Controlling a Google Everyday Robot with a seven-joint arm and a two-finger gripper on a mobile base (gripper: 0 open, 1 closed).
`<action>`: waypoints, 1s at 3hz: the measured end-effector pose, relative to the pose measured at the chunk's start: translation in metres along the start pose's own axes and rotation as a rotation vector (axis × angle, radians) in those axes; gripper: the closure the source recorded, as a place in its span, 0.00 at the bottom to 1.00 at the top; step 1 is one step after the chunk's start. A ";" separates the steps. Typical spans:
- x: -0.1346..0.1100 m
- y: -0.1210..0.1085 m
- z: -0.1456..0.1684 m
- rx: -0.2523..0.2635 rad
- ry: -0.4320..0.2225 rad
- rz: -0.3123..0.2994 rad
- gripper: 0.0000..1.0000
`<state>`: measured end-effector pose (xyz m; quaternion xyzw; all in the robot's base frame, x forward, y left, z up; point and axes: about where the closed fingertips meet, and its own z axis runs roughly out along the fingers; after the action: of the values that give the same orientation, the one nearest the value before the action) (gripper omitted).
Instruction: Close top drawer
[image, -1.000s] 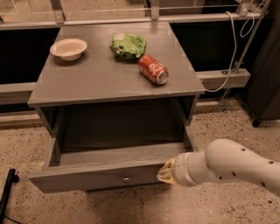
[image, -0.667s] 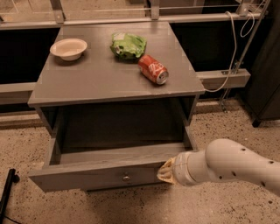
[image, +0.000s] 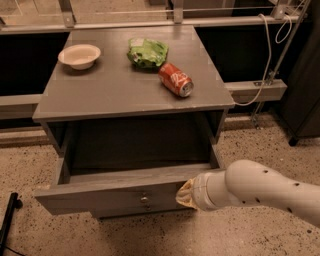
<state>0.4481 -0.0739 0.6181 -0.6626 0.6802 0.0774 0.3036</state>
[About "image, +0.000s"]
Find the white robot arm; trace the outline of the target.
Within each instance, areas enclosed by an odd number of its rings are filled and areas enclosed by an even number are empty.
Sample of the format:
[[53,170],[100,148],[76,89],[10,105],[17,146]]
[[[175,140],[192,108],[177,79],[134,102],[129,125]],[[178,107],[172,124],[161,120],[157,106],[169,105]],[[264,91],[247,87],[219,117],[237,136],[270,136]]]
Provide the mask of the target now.
[[267,206],[320,226],[319,185],[290,179],[250,160],[238,160],[224,171],[189,179],[176,193],[176,201],[202,211]]

